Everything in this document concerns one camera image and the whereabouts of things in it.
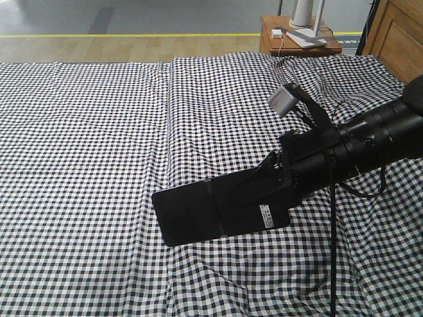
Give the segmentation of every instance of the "robotic arm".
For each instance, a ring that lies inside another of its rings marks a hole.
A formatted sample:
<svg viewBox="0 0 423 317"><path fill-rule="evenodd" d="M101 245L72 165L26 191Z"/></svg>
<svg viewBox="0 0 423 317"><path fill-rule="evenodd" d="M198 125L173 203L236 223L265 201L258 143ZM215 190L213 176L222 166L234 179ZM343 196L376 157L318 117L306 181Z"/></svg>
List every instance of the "robotic arm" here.
<svg viewBox="0 0 423 317"><path fill-rule="evenodd" d="M313 121L296 106L298 100ZM281 87L270 103L281 116L296 112L311 129L281 136L282 150L256 168L154 193L166 245L286 227L288 209L313 191L379 167L383 191L386 164L423 157L423 75L401 98L337 126L295 84Z"/></svg>

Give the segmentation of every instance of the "label sticker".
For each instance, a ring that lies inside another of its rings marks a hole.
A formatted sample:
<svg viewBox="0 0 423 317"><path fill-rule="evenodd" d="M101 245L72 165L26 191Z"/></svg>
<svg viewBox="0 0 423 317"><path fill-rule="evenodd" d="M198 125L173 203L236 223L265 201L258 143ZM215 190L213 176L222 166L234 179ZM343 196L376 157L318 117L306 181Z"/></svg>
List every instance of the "label sticker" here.
<svg viewBox="0 0 423 317"><path fill-rule="evenodd" d="M260 205L260 211L262 212L264 226L266 228L273 228L275 225L273 223L273 218L272 214L270 213L269 205Z"/></svg>

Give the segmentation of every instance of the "floor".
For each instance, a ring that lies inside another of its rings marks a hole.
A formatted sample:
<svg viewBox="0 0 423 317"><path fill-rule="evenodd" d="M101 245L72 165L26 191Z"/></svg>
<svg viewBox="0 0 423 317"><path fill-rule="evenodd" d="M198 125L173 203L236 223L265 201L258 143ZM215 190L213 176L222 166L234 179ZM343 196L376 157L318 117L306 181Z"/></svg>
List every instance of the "floor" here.
<svg viewBox="0 0 423 317"><path fill-rule="evenodd" d="M276 15L279 3L0 0L0 61L170 61L258 51L260 16ZM293 3L283 1L283 15ZM324 20L344 42L344 53L355 53L368 11L368 0L326 1Z"/></svg>

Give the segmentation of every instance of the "black and white checkered fabric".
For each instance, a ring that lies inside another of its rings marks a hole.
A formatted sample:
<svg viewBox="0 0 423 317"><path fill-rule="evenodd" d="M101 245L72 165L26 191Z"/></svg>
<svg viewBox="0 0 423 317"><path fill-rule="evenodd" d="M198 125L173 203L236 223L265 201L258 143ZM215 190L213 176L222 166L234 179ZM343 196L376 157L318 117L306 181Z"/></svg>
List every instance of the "black and white checkered fabric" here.
<svg viewBox="0 0 423 317"><path fill-rule="evenodd" d="M328 316L327 190L288 228L175 248L150 196L255 166L305 131L266 103L283 83L336 123L396 99L374 57L2 64L0 80L0 316ZM423 311L422 160L389 165L387 182L373 199L337 189L340 316Z"/></svg>

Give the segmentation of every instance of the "power adapter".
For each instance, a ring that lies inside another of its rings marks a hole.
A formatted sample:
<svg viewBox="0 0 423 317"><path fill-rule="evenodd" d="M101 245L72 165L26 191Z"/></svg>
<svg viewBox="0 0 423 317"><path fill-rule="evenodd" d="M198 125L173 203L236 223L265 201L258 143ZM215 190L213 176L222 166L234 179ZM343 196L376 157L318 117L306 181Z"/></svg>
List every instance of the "power adapter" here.
<svg viewBox="0 0 423 317"><path fill-rule="evenodd" d="M272 38L281 38L282 37L282 30L278 28L274 28L272 30Z"/></svg>

